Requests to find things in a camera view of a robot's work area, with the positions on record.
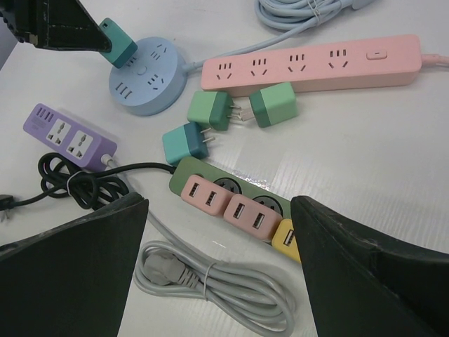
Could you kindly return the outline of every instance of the teal charger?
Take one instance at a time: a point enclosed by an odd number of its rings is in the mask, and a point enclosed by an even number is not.
[[[138,50],[138,45],[113,20],[105,18],[100,29],[111,40],[112,50],[100,53],[115,68],[122,68]]]
[[[214,138],[206,139],[204,131],[197,123],[188,123],[162,136],[166,161],[177,166],[185,157],[205,159],[209,157],[207,143]]]

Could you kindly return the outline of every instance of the table surface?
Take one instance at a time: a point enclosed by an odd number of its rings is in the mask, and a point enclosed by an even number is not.
[[[173,41],[188,61],[263,41],[274,34],[253,0],[84,0],[100,22],[116,20],[134,39]],[[318,29],[285,41],[301,46],[413,33],[425,53],[449,55],[446,0],[379,0],[347,10]],[[96,53],[54,53],[19,45],[0,72],[2,157],[0,192],[40,193],[39,158],[50,152],[22,131],[37,103],[71,112],[114,135],[120,164],[164,161],[161,136],[186,122],[200,75],[181,98],[154,117],[135,117],[109,95],[110,66]],[[309,195],[329,207],[407,242],[449,253],[447,69],[425,70],[402,88],[307,93],[300,116],[266,130],[248,122],[217,133],[209,162],[285,198]],[[249,106],[248,99],[240,99]],[[182,238],[215,258],[252,263],[295,291],[295,336],[316,329],[301,267],[266,244],[185,204],[168,189],[169,176],[139,172],[132,182],[155,214]],[[17,209],[0,224],[0,245],[86,214],[73,200],[46,199]],[[161,239],[148,225],[145,241]],[[211,303],[155,298],[131,285],[120,336],[253,336]]]

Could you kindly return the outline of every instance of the green power strip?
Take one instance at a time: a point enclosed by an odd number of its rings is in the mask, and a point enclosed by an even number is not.
[[[247,181],[237,178],[228,172],[224,172],[193,157],[184,158],[177,166],[175,174],[170,180],[170,191],[180,196],[187,180],[194,174],[213,183],[218,182],[219,180],[223,181],[224,179],[231,183],[236,183],[240,191],[235,192],[241,192],[245,197],[256,199],[256,201],[260,201],[261,198],[268,199],[268,201],[270,199],[275,200],[276,210],[281,213],[285,219],[291,219],[290,202],[287,199],[254,186]]]

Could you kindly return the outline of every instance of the blue round power strip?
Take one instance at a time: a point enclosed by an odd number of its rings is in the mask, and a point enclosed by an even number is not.
[[[142,39],[137,45],[126,65],[112,69],[109,90],[131,113],[151,116],[180,97],[187,83],[185,61],[171,42],[160,37]]]

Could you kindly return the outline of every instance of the black power cord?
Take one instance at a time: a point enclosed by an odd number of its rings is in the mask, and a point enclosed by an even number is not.
[[[81,208],[96,211],[130,192],[128,186],[116,174],[138,169],[158,169],[174,174],[176,169],[160,163],[140,163],[104,172],[88,173],[58,153],[42,156],[37,168],[42,177],[43,193],[23,201],[15,201],[12,196],[2,195],[0,211],[30,205],[46,197],[55,199],[72,197]]]

